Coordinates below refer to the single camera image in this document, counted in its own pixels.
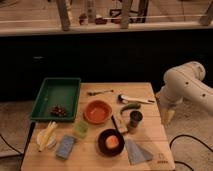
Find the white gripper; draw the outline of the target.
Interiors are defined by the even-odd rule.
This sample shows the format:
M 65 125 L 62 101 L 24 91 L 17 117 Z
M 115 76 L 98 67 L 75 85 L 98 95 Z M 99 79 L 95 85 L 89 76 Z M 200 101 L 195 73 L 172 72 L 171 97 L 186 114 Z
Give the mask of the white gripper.
M 158 98 L 160 106 L 163 107 L 162 123 L 168 125 L 175 115 L 173 108 L 182 103 L 182 96 L 171 88 L 162 87 L 158 92 Z

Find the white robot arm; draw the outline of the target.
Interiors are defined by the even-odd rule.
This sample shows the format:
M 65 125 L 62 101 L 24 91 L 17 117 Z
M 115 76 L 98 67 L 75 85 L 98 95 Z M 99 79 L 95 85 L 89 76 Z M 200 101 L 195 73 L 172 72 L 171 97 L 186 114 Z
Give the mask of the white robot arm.
M 191 61 L 168 69 L 164 85 L 157 93 L 162 123 L 167 125 L 175 115 L 175 108 L 187 99 L 213 116 L 213 88 L 204 84 L 204 66 Z

